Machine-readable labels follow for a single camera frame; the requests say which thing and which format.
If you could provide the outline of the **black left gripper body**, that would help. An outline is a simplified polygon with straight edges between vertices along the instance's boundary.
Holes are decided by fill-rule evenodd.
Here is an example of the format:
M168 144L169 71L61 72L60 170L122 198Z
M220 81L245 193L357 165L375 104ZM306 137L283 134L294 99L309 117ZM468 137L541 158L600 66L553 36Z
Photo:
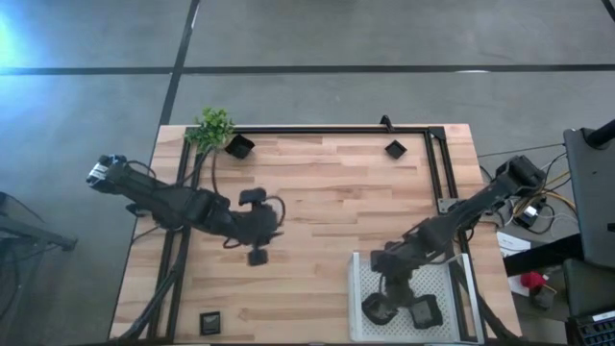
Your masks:
M269 236L279 228L277 213L270 207L258 207L239 220L239 242L243 245L265 246Z

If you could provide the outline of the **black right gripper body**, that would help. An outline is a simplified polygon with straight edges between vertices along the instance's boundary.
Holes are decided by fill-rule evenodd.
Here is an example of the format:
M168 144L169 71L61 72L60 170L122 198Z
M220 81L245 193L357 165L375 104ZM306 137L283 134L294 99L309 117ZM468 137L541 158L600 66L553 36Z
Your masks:
M412 271L423 265L427 259L426 247L422 241L417 239L396 242L394 253L399 260L398 270L394 276L395 284L409 280L412 277Z

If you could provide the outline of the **black rounded square plate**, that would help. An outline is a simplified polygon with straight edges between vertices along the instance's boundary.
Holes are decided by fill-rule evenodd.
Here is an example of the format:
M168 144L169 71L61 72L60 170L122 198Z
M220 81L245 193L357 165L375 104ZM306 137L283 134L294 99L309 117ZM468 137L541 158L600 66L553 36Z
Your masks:
M390 323L398 314L400 304L382 292L374 292L361 302L365 317L375 325Z

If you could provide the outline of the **black wavy square plate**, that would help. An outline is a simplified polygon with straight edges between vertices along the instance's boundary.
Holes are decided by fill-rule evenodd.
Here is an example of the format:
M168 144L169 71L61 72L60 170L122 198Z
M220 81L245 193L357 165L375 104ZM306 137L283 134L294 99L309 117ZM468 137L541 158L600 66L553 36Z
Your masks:
M413 327L417 330L426 330L443 324L442 312L433 294L416 298L407 309L411 315Z

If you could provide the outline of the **black square flared plate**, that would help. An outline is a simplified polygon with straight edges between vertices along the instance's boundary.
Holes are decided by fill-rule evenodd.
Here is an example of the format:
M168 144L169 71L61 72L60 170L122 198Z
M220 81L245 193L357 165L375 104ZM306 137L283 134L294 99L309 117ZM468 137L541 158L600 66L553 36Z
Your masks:
M236 159L246 159L256 144L243 135L236 135L224 148L224 150Z

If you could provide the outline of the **white perforated metal tray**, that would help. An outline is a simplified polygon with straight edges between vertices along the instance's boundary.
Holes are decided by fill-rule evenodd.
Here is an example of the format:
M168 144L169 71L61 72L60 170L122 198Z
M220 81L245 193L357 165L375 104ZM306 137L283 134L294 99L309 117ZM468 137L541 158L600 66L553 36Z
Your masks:
M417 297L435 297L442 315L442 323L438 326L424 330L415 328L407 309L400 309L391 322L383 326L369 321L361 311L361 303L378 291L379 282L380 275L371 270L369 260L354 252L348 263L348 321L352 341L470 346L485 342L479 296L467 255L423 266L413 272L409 281Z

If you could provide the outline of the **small black square plate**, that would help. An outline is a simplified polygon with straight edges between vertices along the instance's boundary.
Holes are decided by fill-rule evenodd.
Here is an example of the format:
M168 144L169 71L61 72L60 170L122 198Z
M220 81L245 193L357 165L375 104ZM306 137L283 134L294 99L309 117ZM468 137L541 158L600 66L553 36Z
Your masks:
M389 158L398 160L406 153L407 149L401 142L394 139L384 148L384 151Z
M221 334L221 313L219 311L201 313L199 328L201 336Z

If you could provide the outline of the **green plant in white pot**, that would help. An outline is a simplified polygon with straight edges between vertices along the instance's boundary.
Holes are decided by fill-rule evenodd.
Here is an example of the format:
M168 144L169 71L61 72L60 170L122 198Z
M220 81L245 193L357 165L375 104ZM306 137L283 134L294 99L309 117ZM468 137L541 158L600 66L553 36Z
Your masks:
M203 108L194 120L194 127L184 134L185 140L194 145L198 153L216 150L228 142L234 133L234 122L225 109Z

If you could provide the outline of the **red cloth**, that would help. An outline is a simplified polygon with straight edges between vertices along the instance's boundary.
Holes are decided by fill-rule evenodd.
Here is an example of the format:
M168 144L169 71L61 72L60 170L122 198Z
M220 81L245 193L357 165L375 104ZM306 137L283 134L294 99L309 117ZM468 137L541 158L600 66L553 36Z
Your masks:
M547 283L545 277L538 272L528 272L520 275L520 284L528 290L534 290Z

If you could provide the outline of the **black cart beam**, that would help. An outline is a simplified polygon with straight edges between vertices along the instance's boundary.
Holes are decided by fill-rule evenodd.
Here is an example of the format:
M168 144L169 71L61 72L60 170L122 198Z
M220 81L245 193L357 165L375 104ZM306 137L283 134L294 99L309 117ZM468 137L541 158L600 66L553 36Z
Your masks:
M568 259L584 259L580 234L569 235L557 241L507 256L504 258L504 267L507 277L512 277L543 267L558 266Z

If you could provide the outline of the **grey bag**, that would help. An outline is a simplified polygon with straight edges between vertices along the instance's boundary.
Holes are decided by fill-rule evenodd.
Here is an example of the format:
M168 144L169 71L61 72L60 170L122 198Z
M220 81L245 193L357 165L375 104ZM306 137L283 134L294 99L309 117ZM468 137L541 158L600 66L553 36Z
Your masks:
M542 285L533 288L529 292L529 300L535 308L549 310L553 306L556 294L557 291L553 288L547 285Z

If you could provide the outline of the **dark grey seat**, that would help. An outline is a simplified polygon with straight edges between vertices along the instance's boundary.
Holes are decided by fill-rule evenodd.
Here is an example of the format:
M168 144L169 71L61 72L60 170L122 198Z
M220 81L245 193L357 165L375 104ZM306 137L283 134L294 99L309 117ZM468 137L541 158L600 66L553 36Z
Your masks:
M615 269L577 259L566 259L562 268L572 316L615 310Z

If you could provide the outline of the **black keyboard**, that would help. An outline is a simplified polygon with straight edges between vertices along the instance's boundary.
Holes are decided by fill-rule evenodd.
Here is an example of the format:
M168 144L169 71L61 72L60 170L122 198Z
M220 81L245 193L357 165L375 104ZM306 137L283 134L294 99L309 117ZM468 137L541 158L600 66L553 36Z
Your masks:
M565 327L573 346L615 346L615 310L571 317Z

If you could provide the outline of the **black floor stand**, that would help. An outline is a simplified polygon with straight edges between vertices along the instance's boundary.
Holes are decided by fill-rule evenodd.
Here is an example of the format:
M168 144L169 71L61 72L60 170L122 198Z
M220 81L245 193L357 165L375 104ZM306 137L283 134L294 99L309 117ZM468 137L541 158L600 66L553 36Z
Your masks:
M53 232L34 210L3 191L0 191L0 232L57 245L63 251L72 251L77 243L75 237Z

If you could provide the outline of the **black round pole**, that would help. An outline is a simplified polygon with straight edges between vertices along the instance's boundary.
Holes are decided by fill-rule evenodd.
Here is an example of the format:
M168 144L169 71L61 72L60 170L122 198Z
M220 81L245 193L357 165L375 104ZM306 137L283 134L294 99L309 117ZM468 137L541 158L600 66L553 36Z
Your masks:
M615 119L612 119L597 130L583 128L581 131L587 145L597 150L603 150L615 138Z

